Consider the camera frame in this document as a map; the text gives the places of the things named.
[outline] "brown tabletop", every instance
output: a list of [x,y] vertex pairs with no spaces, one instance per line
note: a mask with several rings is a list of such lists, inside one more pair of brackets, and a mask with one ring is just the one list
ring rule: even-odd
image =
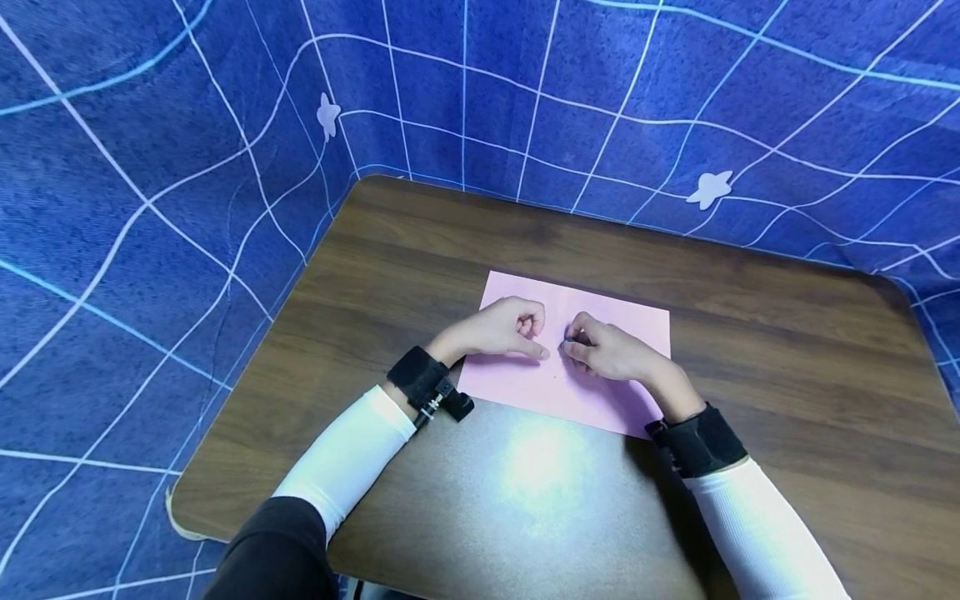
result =
[[[853,597],[960,588],[960,427],[892,284],[384,178],[353,189],[178,482],[177,523],[228,540],[404,351],[476,310],[489,270],[669,310],[674,359]],[[402,449],[329,556],[427,598],[686,599],[729,583],[650,443],[484,401]]]

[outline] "hand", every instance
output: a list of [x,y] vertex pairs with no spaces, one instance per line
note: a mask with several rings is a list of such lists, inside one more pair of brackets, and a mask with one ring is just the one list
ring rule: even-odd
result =
[[639,381],[653,395],[669,422],[680,422],[707,408],[676,363],[613,324],[582,312],[567,328],[561,348],[577,370],[608,379]]
[[471,317],[451,325],[426,351],[447,366],[467,354],[519,352],[543,360],[549,350],[533,339],[543,332],[543,304],[517,296],[501,298]]
[[653,348],[613,324],[600,323],[581,312],[567,328],[562,348],[582,372],[608,379],[635,379],[646,383],[673,363]]

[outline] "pink paper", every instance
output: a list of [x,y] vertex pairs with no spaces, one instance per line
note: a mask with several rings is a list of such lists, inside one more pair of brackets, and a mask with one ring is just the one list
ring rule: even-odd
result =
[[469,356],[457,386],[461,392],[614,433],[648,437],[643,426],[662,418],[650,393],[636,382],[577,372],[559,346],[566,327],[586,310],[669,357],[669,312],[490,271],[480,308],[505,296],[537,300],[546,307],[546,327],[536,340],[550,350],[550,358],[538,362],[521,355]]

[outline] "black wrist strap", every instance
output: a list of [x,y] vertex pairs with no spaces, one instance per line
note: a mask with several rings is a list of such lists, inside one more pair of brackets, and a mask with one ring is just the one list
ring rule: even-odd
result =
[[437,385],[450,374],[444,363],[434,360],[426,350],[414,346],[403,355],[389,372],[387,379],[407,396],[417,410],[436,395]]
[[457,392],[447,378],[449,375],[446,365],[419,346],[411,348],[387,372],[387,379],[407,396],[407,403],[420,411],[414,421],[418,429],[433,419],[440,406],[458,422],[473,410],[473,399]]
[[646,430],[654,444],[669,453],[684,479],[713,473],[747,456],[720,411],[709,403],[707,410],[690,419],[675,424],[655,420]]

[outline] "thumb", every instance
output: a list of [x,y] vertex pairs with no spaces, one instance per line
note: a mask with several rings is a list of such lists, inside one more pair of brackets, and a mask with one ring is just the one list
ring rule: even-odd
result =
[[545,360],[550,357],[550,350],[533,340],[528,340],[519,333],[516,335],[513,348],[511,349],[517,352],[523,352],[530,358],[537,360]]
[[567,356],[573,360],[579,360],[582,363],[589,364],[589,358],[593,354],[593,346],[580,344],[579,342],[564,342],[561,346]]

